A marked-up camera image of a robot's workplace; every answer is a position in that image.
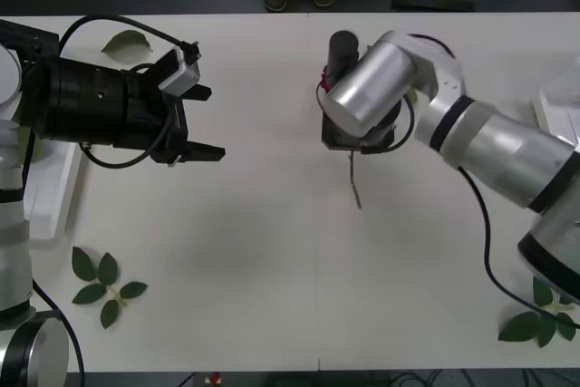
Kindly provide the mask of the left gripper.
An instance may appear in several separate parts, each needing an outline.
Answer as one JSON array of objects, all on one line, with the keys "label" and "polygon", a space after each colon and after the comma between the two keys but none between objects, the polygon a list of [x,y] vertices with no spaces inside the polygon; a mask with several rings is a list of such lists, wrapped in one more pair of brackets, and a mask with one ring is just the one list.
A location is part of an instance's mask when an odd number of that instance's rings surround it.
[{"label": "left gripper", "polygon": [[116,149],[137,150],[140,157],[157,163],[220,161],[226,150],[188,141],[183,101],[206,102],[212,90],[199,83],[160,88],[160,80],[149,73],[123,74],[126,104]]}]

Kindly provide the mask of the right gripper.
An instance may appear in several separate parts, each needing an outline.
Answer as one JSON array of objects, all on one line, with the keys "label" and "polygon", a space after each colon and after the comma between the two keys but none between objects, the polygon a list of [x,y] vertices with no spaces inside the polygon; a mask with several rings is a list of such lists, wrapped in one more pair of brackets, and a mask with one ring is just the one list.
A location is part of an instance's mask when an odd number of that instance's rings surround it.
[{"label": "right gripper", "polygon": [[329,150],[386,152],[394,142],[394,130],[395,109],[392,109],[362,138],[356,138],[342,131],[324,114],[322,120],[322,143]]}]

